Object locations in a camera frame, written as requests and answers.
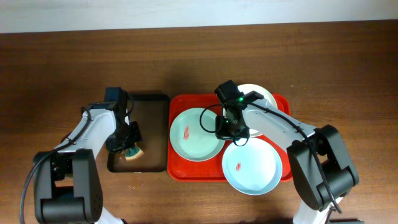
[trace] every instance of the table surface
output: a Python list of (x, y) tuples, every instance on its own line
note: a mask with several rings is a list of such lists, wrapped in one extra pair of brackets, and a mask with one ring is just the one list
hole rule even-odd
[[(398, 220), (398, 21), (2, 34), (0, 79), (1, 223), (18, 222), (33, 156), (107, 86), (174, 97), (229, 79), (284, 95), (298, 120), (338, 128), (360, 181), (333, 218)], [(114, 174), (106, 161), (102, 150), (104, 206), (129, 223), (262, 223), (292, 218), (300, 203), (292, 181), (252, 197), (166, 171)], [(32, 191), (27, 223), (36, 223)]]

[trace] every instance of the brown tray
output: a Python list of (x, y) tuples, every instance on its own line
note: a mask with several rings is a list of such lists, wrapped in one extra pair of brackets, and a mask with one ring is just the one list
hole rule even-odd
[(137, 121), (142, 141), (137, 145), (144, 154), (127, 161), (124, 153), (108, 155), (111, 172), (162, 172), (167, 166), (167, 141), (170, 98), (167, 95), (132, 95), (131, 121)]

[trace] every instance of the sponge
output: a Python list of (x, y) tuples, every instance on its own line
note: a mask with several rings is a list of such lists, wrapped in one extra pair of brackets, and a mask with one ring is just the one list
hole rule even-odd
[(144, 152), (137, 145), (135, 145), (126, 151), (126, 160), (131, 161), (137, 159), (138, 157), (142, 156), (143, 153)]

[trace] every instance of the white background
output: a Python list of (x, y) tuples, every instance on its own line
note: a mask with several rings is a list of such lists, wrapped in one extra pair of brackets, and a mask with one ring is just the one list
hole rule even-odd
[(398, 19), (398, 0), (0, 0), (0, 32)]

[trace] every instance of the red mark on plate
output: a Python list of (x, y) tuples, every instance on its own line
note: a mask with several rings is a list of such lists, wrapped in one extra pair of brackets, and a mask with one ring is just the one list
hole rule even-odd
[(239, 162), (238, 164), (236, 164), (236, 171), (240, 171), (241, 170), (241, 163)]
[(184, 131), (184, 139), (187, 140), (188, 138), (189, 138), (189, 126), (187, 125)]

